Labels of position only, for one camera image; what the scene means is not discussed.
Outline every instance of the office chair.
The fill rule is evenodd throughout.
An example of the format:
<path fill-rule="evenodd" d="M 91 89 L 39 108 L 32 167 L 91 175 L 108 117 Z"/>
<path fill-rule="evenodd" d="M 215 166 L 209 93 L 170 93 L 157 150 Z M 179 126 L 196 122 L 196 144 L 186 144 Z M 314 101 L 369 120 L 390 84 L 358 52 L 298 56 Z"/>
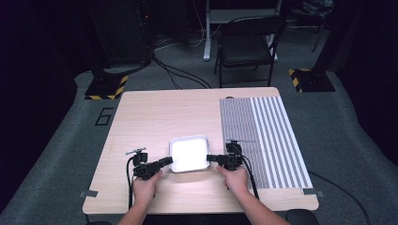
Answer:
<path fill-rule="evenodd" d="M 214 74 L 219 68 L 220 88 L 224 83 L 260 81 L 268 81 L 270 86 L 276 48 L 285 25 L 285 20 L 278 16 L 239 18 L 226 23 L 221 30 L 214 67 Z M 266 78 L 237 82 L 222 81 L 222 68 L 255 67 L 254 70 L 257 70 L 262 65 L 270 66 Z"/>
<path fill-rule="evenodd" d="M 315 52 L 319 39 L 322 36 L 326 20 L 332 11 L 333 7 L 324 7 L 315 11 L 308 11 L 302 7 L 292 7 L 290 10 L 291 15 L 296 17 L 296 19 L 303 20 L 305 22 L 309 22 L 318 26 L 318 29 L 316 31 L 316 42 L 313 47 L 313 53 Z"/>

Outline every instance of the cable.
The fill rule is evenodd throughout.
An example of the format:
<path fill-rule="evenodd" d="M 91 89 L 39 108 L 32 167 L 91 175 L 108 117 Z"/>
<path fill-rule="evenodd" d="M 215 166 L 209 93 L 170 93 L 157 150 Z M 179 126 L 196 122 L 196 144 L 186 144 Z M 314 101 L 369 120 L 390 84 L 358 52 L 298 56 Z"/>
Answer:
<path fill-rule="evenodd" d="M 127 181 L 129 183 L 129 209 L 132 207 L 132 178 L 130 180 L 130 169 L 129 169 L 129 165 L 130 165 L 131 161 L 132 161 L 132 157 L 129 158 L 129 160 L 127 161 L 127 165 L 126 165 Z"/>
<path fill-rule="evenodd" d="M 321 175 L 319 175 L 319 174 L 317 174 L 317 173 L 315 173 L 315 172 L 308 171 L 308 173 L 309 173 L 309 174 L 312 174 L 312 175 L 314 175 L 314 176 L 316 176 L 316 177 L 318 177 L 318 178 L 320 178 L 320 179 L 322 179 L 322 180 L 324 180 L 324 181 L 326 181 L 326 182 L 328 182 L 328 183 L 330 183 L 331 185 L 337 187 L 337 188 L 340 189 L 342 192 L 344 192 L 346 195 L 348 195 L 349 197 L 351 197 L 351 198 L 355 201 L 355 203 L 357 203 L 357 205 L 360 207 L 360 209 L 361 209 L 362 212 L 363 212 L 363 215 L 365 215 L 366 224 L 368 224 L 368 225 L 371 224 L 371 220 L 369 219 L 369 215 L 368 215 L 368 213 L 366 212 L 365 207 L 363 207 L 363 205 L 360 203 L 360 201 L 359 201 L 354 195 L 352 195 L 351 193 L 349 193 L 347 190 L 345 190 L 345 189 L 342 188 L 341 186 L 337 185 L 336 183 L 330 181 L 329 179 L 327 179 L 327 178 L 325 178 L 325 177 L 323 177 L 323 176 L 321 176 Z"/>
<path fill-rule="evenodd" d="M 252 164 L 251 164 L 249 158 L 243 156 L 243 154 L 240 152 L 240 150 L 237 149 L 234 145 L 232 145 L 232 146 L 233 146 L 234 149 L 237 151 L 237 153 L 243 157 L 243 163 L 245 164 L 246 169 L 248 170 L 249 177 L 250 177 L 250 181 L 251 181 L 251 183 L 252 183 L 252 188 L 253 188 L 254 197 L 257 198 L 258 200 L 260 200 L 260 197 L 258 196 L 258 192 L 257 192 L 257 185 L 255 184 L 255 181 L 254 181 L 253 170 L 252 170 Z"/>
<path fill-rule="evenodd" d="M 168 41 L 171 41 L 171 40 L 172 40 L 171 38 L 162 38 L 162 39 L 158 40 L 158 42 L 156 43 L 156 46 L 160 46 L 160 45 L 162 45 Z"/>
<path fill-rule="evenodd" d="M 199 43 L 197 43 L 197 44 L 194 45 L 194 46 L 190 46 L 190 47 L 192 47 L 192 48 L 195 48 L 195 47 L 198 47 L 198 46 L 202 43 L 202 41 L 204 40 L 203 37 L 205 36 L 205 31 L 203 30 L 203 25 L 202 25 L 202 22 L 200 21 L 198 10 L 196 9 L 195 0 L 192 0 L 192 4 L 193 4 L 193 7 L 194 7 L 194 9 L 195 9 L 196 18 L 198 19 L 199 24 L 200 24 L 200 29 L 202 30 L 202 37 L 200 38 Z"/>
<path fill-rule="evenodd" d="M 156 57 L 155 54 L 152 55 L 152 60 L 153 60 L 156 64 L 158 64 L 161 68 L 163 68 L 163 69 L 165 69 L 165 70 L 167 71 L 167 73 L 169 74 L 169 76 L 170 76 L 170 78 L 171 78 L 171 80 L 172 80 L 172 83 L 173 83 L 173 85 L 175 86 L 176 89 L 182 89 L 182 88 L 174 81 L 172 74 L 174 74 L 174 75 L 176 75 L 176 76 L 178 76 L 178 77 L 182 77 L 182 78 L 185 78 L 185 79 L 194 81 L 194 82 L 196 82 L 196 83 L 199 83 L 199 84 L 201 84 L 204 88 L 211 88 L 210 84 L 208 84 L 208 82 L 206 82 L 205 80 L 203 80 L 203 79 L 201 79 L 201 78 L 199 78 L 199 77 L 197 77 L 197 76 L 195 76 L 195 75 L 193 75 L 193 74 L 191 74 L 191 73 L 189 73 L 189 72 L 183 71 L 183 70 L 181 70 L 181 69 L 179 69 L 179 68 L 171 67 L 171 66 L 168 66 L 168 65 L 164 64 L 158 57 Z M 184 75 L 181 75 L 181 74 L 177 74 L 177 73 L 173 72 L 172 70 L 170 70 L 170 68 L 171 68 L 171 69 L 174 69 L 174 70 L 176 70 L 176 71 L 179 71 L 179 72 L 188 74 L 188 75 L 190 75 L 190 76 L 193 76 L 193 78 L 187 77 L 187 76 L 184 76 Z"/>
<path fill-rule="evenodd" d="M 106 75 L 110 75 L 110 76 L 116 76 L 116 77 L 127 76 L 127 75 L 130 75 L 131 73 L 135 73 L 135 72 L 140 71 L 141 69 L 143 69 L 146 66 L 148 66 L 149 63 L 150 63 L 150 61 L 146 61 L 146 62 L 140 64 L 139 67 L 137 67 L 137 68 L 132 68 L 132 69 L 129 69 L 129 70 L 126 70 L 126 71 L 123 71 L 123 72 L 118 72 L 118 73 L 111 73 L 111 72 L 107 72 L 107 71 L 104 71 L 104 72 L 105 72 Z"/>
<path fill-rule="evenodd" d="M 229 0 L 226 1 L 226 5 L 225 5 L 225 9 L 228 9 L 228 5 L 229 5 Z M 219 24 L 219 27 L 217 27 L 217 29 L 213 32 L 213 34 L 210 35 L 210 37 L 213 37 L 217 31 L 219 31 L 219 29 L 222 27 L 222 24 Z"/>
<path fill-rule="evenodd" d="M 164 49 L 164 48 L 168 48 L 168 47 L 171 47 L 171 46 L 174 46 L 174 45 L 179 45 L 179 44 L 181 44 L 181 43 L 171 43 L 171 44 L 168 44 L 168 45 L 164 45 L 164 46 L 161 46 L 161 47 L 159 47 L 159 48 L 157 48 L 155 51 L 158 51 L 158 50 L 161 50 L 161 49 Z"/>

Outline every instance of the gray carpet floor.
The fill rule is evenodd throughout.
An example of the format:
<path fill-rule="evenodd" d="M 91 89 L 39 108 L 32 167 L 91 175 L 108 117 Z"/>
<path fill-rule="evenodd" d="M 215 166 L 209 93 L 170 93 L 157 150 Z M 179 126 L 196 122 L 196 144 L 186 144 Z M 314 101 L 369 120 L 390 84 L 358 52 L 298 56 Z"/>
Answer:
<path fill-rule="evenodd" d="M 288 117 L 298 140 L 308 170 L 320 174 L 355 196 L 363 205 L 372 224 L 398 224 L 398 168 L 389 162 L 358 124 L 355 110 L 339 79 L 328 71 L 336 92 L 297 93 L 288 73 L 290 68 L 311 68 L 322 49 L 324 33 L 315 53 L 316 34 L 306 30 L 286 29 L 279 49 L 272 86 L 279 89 Z M 209 62 L 203 61 L 204 43 L 198 47 L 170 45 L 155 51 L 163 63 L 189 71 L 218 86 L 212 73 L 216 41 Z M 121 71 L 126 67 L 113 68 Z M 251 68 L 225 72 L 248 73 Z M 268 72 L 267 67 L 257 71 Z M 111 122 L 119 99 L 84 100 L 92 81 L 90 72 L 75 81 L 78 92 L 73 106 L 55 132 L 36 165 L 26 176 L 14 198 L 0 216 L 0 224 L 85 224 L 84 199 L 79 197 L 89 187 L 97 167 L 110 125 L 95 126 L 103 108 Z M 203 88 L 199 84 L 174 77 L 184 89 Z M 264 86 L 249 83 L 235 86 Z M 125 91 L 175 89 L 168 74 L 155 63 L 133 73 Z M 330 183 L 311 175 L 314 187 L 325 193 L 314 211 L 320 224 L 366 224 L 356 202 Z M 117 216 L 97 219 L 116 224 Z"/>

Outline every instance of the desk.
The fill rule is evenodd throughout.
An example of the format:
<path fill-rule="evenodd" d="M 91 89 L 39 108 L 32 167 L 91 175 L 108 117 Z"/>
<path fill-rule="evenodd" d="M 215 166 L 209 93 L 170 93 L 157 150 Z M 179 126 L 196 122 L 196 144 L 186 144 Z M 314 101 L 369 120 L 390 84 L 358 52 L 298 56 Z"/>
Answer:
<path fill-rule="evenodd" d="M 128 211 L 128 183 L 125 153 L 146 147 L 148 162 L 167 157 L 173 138 L 205 135 L 211 154 L 223 154 L 220 99 L 226 97 L 278 97 L 273 87 L 198 90 L 140 91 L 123 94 L 104 144 L 90 190 L 87 215 L 124 214 Z M 223 177 L 212 163 L 204 172 L 173 173 L 163 168 L 163 178 L 149 214 L 242 212 Z M 315 195 L 303 195 L 301 188 L 260 188 L 261 201 L 271 210 L 291 208 L 314 210 Z"/>
<path fill-rule="evenodd" d="M 260 9 L 210 9 L 210 2 L 206 0 L 206 45 L 203 59 L 210 60 L 211 51 L 211 23 L 228 23 L 240 17 L 273 16 L 278 15 L 282 0 L 278 0 L 276 8 Z"/>

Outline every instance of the white striped pad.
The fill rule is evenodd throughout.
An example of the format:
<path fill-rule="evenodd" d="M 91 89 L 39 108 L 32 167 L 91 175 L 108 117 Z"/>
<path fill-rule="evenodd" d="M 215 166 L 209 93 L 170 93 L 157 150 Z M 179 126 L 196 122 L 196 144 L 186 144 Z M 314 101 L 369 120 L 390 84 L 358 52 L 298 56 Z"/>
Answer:
<path fill-rule="evenodd" d="M 220 105 L 223 140 L 240 141 L 257 188 L 313 187 L 281 97 L 225 98 Z"/>

